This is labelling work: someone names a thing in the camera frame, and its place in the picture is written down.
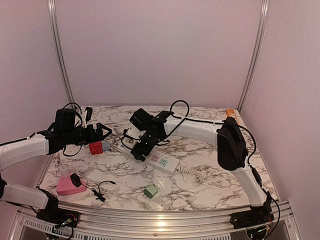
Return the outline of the black power adapter with cable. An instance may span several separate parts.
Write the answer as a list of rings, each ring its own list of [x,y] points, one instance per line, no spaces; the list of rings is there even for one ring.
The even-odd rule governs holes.
[[[77,188],[79,188],[79,187],[85,187],[86,189],[89,189],[89,190],[94,194],[94,196],[96,197],[95,199],[96,199],[96,200],[100,200],[100,201],[103,202],[103,203],[106,201],[106,198],[104,197],[104,194],[101,192],[101,185],[102,185],[102,184],[106,184],[106,183],[110,183],[110,184],[112,184],[112,185],[117,185],[117,183],[114,182],[114,181],[105,180],[105,181],[101,181],[101,182],[97,185],[97,189],[94,188],[94,187],[88,187],[87,185],[85,185],[85,184],[81,181],[80,177],[79,177],[77,174],[75,174],[75,173],[73,173],[73,174],[70,175],[70,180],[71,180],[71,183],[72,183],[75,187],[77,187]]]

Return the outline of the red cube socket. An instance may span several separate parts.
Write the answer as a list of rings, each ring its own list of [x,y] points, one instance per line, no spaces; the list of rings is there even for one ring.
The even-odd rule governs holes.
[[[99,155],[104,152],[101,141],[93,142],[89,144],[89,150],[91,155]]]

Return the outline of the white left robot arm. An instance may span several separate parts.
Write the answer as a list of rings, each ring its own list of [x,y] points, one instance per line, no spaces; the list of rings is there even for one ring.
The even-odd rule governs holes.
[[[45,130],[0,145],[0,200],[43,210],[53,223],[63,219],[56,198],[33,185],[47,160],[68,146],[82,147],[104,140],[112,129],[98,122],[89,123],[90,110],[58,109],[53,123]]]

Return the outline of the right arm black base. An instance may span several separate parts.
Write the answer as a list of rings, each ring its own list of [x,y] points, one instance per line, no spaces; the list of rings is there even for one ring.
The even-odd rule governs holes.
[[[230,223],[234,229],[248,228],[272,222],[275,217],[271,208],[272,197],[267,192],[262,206],[250,206],[250,210],[235,212],[230,215]]]

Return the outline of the white multicolour power strip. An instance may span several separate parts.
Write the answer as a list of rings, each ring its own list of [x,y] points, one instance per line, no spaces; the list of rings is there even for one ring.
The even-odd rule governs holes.
[[[180,160],[158,150],[152,150],[144,161],[138,160],[138,162],[142,162],[166,174],[173,175],[180,163]]]

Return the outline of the pink triangular power strip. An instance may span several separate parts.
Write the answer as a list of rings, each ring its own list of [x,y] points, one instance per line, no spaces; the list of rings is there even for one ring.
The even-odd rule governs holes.
[[[63,177],[61,176],[59,178],[57,187],[56,187],[56,192],[59,196],[67,196],[67,195],[73,195],[73,194],[78,194],[85,192],[87,188],[80,186],[80,187],[75,187],[72,184],[72,181],[69,177]]]

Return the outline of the white cube adapter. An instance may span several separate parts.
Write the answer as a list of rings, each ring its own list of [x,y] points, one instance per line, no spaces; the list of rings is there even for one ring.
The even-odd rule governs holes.
[[[132,150],[137,143],[138,141],[135,139],[130,139],[125,136],[121,138],[121,144],[125,149],[128,149],[128,150]]]

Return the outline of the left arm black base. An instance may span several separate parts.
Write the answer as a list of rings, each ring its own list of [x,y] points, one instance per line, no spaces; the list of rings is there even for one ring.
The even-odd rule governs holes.
[[[80,213],[73,210],[59,207],[59,201],[56,197],[49,197],[44,209],[39,209],[36,218],[53,223],[58,227],[76,228],[78,225]]]

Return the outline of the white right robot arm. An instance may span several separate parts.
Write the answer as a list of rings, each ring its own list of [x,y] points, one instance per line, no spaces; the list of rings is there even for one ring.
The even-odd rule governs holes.
[[[250,207],[247,219],[258,224],[267,216],[266,207],[272,197],[262,187],[258,172],[250,165],[246,141],[242,135],[244,127],[228,116],[221,122],[199,118],[182,117],[172,111],[161,111],[153,116],[140,108],[130,118],[132,127],[124,130],[124,136],[137,143],[131,150],[135,159],[144,161],[151,150],[170,136],[195,139],[217,148],[217,162],[230,171],[246,193]]]

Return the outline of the green plug adapter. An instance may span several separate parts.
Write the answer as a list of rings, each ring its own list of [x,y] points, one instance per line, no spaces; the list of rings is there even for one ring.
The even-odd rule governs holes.
[[[149,199],[152,199],[157,193],[158,193],[158,187],[154,184],[148,185],[143,190],[143,194]]]

